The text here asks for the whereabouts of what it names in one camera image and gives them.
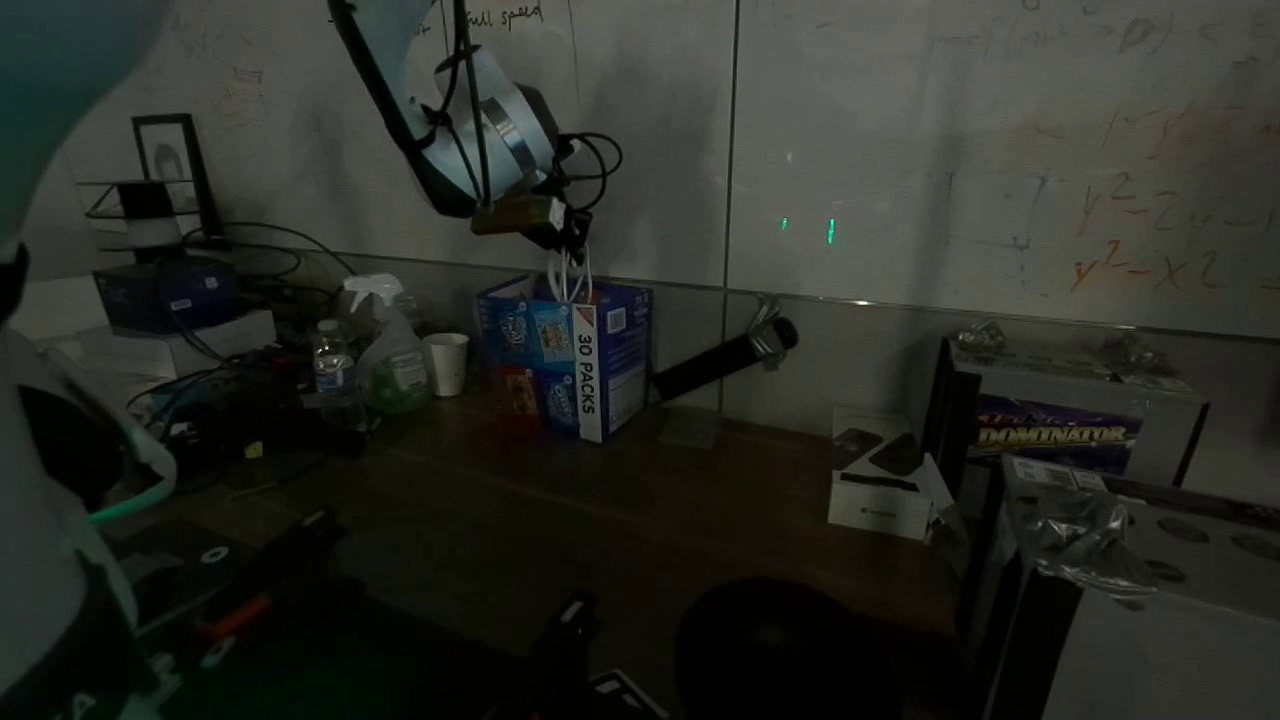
white wall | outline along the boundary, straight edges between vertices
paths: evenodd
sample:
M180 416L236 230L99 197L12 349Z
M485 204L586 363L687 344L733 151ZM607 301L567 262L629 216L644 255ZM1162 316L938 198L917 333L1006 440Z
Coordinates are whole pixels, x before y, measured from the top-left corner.
M720 336L733 130L733 0L472 0L472 7L544 7L544 22L485 21L506 73L546 93L567 128L607 128L629 166L599 208L599 269L654 284L654 363ZM80 220L80 178L134 177L132 117L193 111L211 188L228 216L279 220L363 250L398 255L410 286L448 322L506 269L535 269L521 239L472 239L439 220L387 145L346 69L318 0L175 0L148 63L64 145L28 216L34 275L66 275L103 255ZM755 296L728 296L734 333ZM918 413L937 338L966 310L853 306L785 301L801 349L781 372L724 383L724 416L828 430L830 403ZM1159 336L1182 375L1212 394L1193 487L1280 505L1280 344ZM717 389L687 403L717 406Z

cup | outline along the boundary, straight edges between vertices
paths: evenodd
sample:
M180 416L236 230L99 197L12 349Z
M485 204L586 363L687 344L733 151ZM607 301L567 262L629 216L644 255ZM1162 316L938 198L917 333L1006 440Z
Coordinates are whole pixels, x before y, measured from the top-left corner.
M467 380L467 333L433 333L424 336L437 394L460 394Z

